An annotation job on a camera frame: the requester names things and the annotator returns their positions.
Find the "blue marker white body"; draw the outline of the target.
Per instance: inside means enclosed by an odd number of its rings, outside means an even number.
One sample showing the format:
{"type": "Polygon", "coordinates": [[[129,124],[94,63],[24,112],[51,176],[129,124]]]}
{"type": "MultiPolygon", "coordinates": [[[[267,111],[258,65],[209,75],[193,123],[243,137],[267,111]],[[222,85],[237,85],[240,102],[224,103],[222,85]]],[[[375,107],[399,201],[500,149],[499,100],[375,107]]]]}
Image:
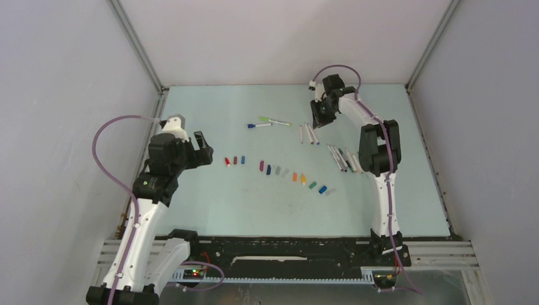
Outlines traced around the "blue marker white body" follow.
{"type": "Polygon", "coordinates": [[[349,166],[348,166],[346,160],[344,159],[344,157],[342,156],[342,154],[339,152],[339,150],[337,149],[336,146],[331,145],[331,149],[333,150],[334,155],[336,156],[336,159],[339,162],[339,164],[340,164],[341,168],[343,169],[343,171],[347,172],[349,166]]]}

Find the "yellow capped marker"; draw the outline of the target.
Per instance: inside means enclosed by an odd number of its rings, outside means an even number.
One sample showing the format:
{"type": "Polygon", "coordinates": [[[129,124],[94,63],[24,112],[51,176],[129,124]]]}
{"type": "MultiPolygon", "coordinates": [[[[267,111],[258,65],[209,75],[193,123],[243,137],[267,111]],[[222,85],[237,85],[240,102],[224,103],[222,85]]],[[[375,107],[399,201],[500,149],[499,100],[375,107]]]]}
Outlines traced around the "yellow capped marker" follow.
{"type": "Polygon", "coordinates": [[[360,163],[359,163],[358,158],[356,157],[356,155],[352,154],[351,156],[352,156],[353,162],[354,162],[354,164],[355,164],[355,166],[356,166],[356,168],[357,168],[357,171],[358,171],[359,173],[363,173],[363,169],[362,169],[362,167],[360,166],[360,163]]]}

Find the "orange capped marker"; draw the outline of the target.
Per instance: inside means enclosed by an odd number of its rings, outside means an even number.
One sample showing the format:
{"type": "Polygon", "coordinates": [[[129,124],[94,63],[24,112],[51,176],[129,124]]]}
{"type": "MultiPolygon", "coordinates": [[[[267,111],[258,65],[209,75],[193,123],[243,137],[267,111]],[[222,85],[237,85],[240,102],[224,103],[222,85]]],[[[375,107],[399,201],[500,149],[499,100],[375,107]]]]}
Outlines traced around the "orange capped marker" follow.
{"type": "Polygon", "coordinates": [[[345,149],[345,154],[346,154],[346,158],[350,164],[350,167],[351,169],[353,170],[354,173],[358,173],[358,169],[357,169],[357,166],[355,165],[355,162],[352,158],[352,155],[350,154],[349,150],[348,149],[345,149]]]}

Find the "dark blue capped marker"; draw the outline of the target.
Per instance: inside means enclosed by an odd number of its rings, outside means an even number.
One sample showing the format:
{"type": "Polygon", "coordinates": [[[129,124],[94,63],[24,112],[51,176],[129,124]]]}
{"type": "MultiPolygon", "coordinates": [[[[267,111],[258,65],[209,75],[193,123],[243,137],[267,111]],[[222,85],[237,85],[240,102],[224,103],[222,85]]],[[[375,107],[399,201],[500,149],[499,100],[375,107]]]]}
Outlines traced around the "dark blue capped marker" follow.
{"type": "Polygon", "coordinates": [[[273,123],[257,123],[257,124],[247,124],[247,128],[248,129],[253,129],[253,128],[260,128],[260,127],[268,127],[268,126],[272,126],[273,123]]]}

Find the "light green marker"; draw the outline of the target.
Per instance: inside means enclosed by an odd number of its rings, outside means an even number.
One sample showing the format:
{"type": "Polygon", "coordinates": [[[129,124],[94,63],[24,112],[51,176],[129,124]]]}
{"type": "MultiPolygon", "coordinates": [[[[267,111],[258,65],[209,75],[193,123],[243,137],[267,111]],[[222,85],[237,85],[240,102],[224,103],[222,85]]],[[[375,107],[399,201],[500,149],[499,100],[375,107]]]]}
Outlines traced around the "light green marker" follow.
{"type": "Polygon", "coordinates": [[[285,126],[292,126],[292,123],[289,123],[289,122],[286,122],[286,121],[281,121],[281,120],[278,120],[278,119],[267,118],[267,117],[264,117],[264,116],[259,116],[259,119],[261,121],[263,121],[263,122],[275,123],[275,124],[285,125],[285,126]]]}

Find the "dark green thin pen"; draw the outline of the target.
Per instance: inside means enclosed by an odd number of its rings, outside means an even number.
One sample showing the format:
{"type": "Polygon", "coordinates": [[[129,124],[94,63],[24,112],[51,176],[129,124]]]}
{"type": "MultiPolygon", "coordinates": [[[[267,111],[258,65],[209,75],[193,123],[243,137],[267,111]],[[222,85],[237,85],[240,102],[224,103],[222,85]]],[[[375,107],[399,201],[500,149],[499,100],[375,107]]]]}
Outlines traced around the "dark green thin pen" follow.
{"type": "Polygon", "coordinates": [[[355,170],[353,169],[350,161],[348,160],[348,158],[346,157],[345,153],[343,152],[342,149],[338,148],[338,151],[341,155],[341,158],[343,160],[343,162],[345,163],[345,165],[349,168],[349,170],[352,172],[352,173],[355,173],[355,170]]]}

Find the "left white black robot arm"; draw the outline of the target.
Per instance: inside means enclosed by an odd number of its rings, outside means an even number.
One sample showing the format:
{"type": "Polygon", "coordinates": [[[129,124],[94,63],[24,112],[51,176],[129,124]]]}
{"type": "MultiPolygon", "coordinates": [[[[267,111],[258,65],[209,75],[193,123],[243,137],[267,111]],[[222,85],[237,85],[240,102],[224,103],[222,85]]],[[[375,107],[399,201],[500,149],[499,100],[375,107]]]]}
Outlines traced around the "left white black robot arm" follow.
{"type": "Polygon", "coordinates": [[[152,263],[151,249],[161,217],[170,206],[177,190],[179,175],[184,170],[210,165],[214,150],[201,131],[182,141],[172,133],[151,138],[149,156],[133,183],[135,201],[131,204],[128,222],[113,264],[98,287],[89,287],[88,304],[158,304],[160,294],[175,269],[183,262],[194,264],[201,248],[192,241],[197,233],[176,229],[165,248],[152,263]]]}

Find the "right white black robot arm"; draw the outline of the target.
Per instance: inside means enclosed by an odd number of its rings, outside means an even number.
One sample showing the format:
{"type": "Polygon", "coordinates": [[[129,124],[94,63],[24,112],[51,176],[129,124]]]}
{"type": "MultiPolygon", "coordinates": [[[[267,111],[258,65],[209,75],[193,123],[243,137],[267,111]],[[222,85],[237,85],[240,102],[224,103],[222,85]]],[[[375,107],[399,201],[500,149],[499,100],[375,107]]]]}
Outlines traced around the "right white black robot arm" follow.
{"type": "Polygon", "coordinates": [[[385,266],[402,248],[402,233],[395,208],[395,178],[402,159],[399,124],[375,115],[359,96],[358,88],[346,86],[337,74],[311,80],[309,89],[315,98],[310,102],[313,128],[332,123],[338,114],[345,115],[359,129],[356,160],[372,179],[376,205],[369,255],[373,263],[385,266]]]}

